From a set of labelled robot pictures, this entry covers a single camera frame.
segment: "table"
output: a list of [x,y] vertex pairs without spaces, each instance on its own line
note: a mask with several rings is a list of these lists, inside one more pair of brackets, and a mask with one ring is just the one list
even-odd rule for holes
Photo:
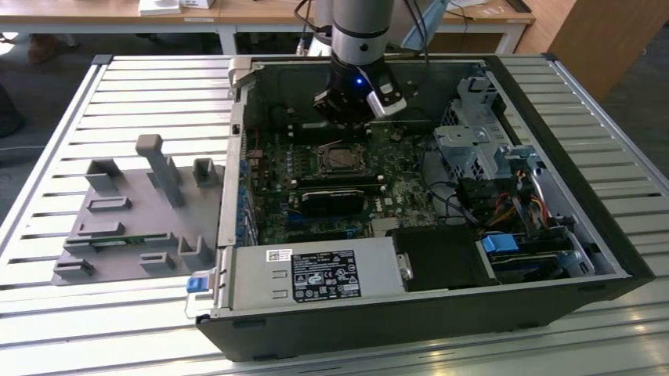
[[[184,316],[186,277],[49,285],[88,188],[82,174],[90,158],[112,157],[120,168],[145,168],[146,162],[133,157],[134,138],[158,132],[162,151],[178,166],[197,157],[225,160],[228,57],[114,56],[90,66],[0,227],[2,376],[562,376],[666,370],[669,183],[559,62],[538,55],[502,56],[502,61],[656,280],[548,327],[271,362],[226,361]],[[530,143],[512,114],[507,119],[520,141]]]
[[138,16],[137,0],[0,0],[0,31],[46,34],[214,33],[218,5]]
[[666,0],[524,0],[536,22],[516,51],[551,52],[603,99],[669,21]]
[[[225,0],[220,6],[218,35],[222,51],[236,54],[233,35],[240,32],[299,32],[301,25],[292,15],[296,0]],[[473,18],[467,22],[467,34],[500,34],[495,53],[512,53],[524,27],[534,22],[530,13],[518,13],[506,0],[491,0],[482,6],[464,8],[464,15]],[[444,23],[437,33],[463,33],[464,20],[460,16],[444,14]]]
[[[292,16],[296,0],[216,0],[210,9],[182,8],[181,14],[137,15],[137,0],[0,0],[0,31],[52,34],[217,33],[222,52],[237,53],[238,32],[299,32]],[[502,34],[496,52],[510,53],[534,17],[516,13],[504,0],[468,7],[467,33]],[[460,17],[444,15],[439,33],[460,33]]]

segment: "wooden desk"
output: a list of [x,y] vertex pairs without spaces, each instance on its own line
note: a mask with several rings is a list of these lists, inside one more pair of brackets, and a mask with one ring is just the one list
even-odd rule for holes
[[[297,32],[301,30],[292,11],[299,0],[224,0],[220,6],[218,22],[222,51],[234,54],[233,35],[238,32]],[[496,34],[492,51],[511,53],[524,31],[534,22],[530,13],[518,13],[506,0],[492,0],[482,6],[464,8],[464,15],[473,18],[465,25],[467,34]],[[444,14],[444,23],[437,33],[463,33],[464,19]]]
[[[181,14],[141,17],[137,0],[0,0],[0,31],[52,34],[213,32],[218,34],[224,53],[234,55],[237,32],[301,30],[292,15],[296,3],[297,0],[216,0],[210,9],[182,8]],[[464,8],[464,15],[473,18],[467,25],[461,17],[445,13],[437,32],[463,33],[465,27],[465,34],[495,34],[491,47],[498,53],[512,52],[526,25],[534,21],[530,13],[515,12],[506,0]]]
[[536,22],[516,52],[551,52],[602,99],[669,20],[667,0],[524,0]]
[[137,0],[0,0],[0,31],[52,34],[217,32],[224,0],[209,9],[138,16]]

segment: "warning label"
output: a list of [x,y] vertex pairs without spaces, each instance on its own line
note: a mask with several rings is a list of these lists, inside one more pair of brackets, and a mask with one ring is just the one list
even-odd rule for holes
[[291,268],[297,303],[361,296],[352,250],[292,255]]

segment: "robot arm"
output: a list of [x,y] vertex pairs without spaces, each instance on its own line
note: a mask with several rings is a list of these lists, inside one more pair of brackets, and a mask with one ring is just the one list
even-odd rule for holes
[[[445,0],[429,0],[425,7],[437,15],[439,21],[444,4]],[[421,46],[421,40],[416,44],[415,38],[408,38],[416,35],[419,26],[407,16],[407,6],[408,2],[401,0],[332,1],[329,76],[327,89],[315,97],[313,104],[328,121],[353,125],[392,115],[405,108],[407,100],[385,65],[383,53],[388,32],[400,35],[401,45],[407,45],[411,40],[413,46]],[[411,20],[411,23],[407,25],[397,20]],[[391,24],[401,25],[392,30]]]

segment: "circuit board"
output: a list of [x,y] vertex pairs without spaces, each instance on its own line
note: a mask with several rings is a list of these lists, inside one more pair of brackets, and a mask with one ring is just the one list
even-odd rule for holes
[[[392,125],[372,125],[369,129],[364,143],[296,145],[283,135],[260,138],[250,153],[259,244],[373,237],[379,228],[372,224],[380,222],[384,226],[396,223],[389,228],[435,224],[436,213],[417,173],[424,135],[401,137],[401,130]],[[321,157],[327,147],[333,155],[328,161]],[[295,178],[308,181],[325,174],[325,168],[340,173],[336,170],[341,167],[356,176],[380,176],[383,187],[372,193],[355,190],[363,202],[352,215],[303,215],[297,201],[304,190],[295,189]]]

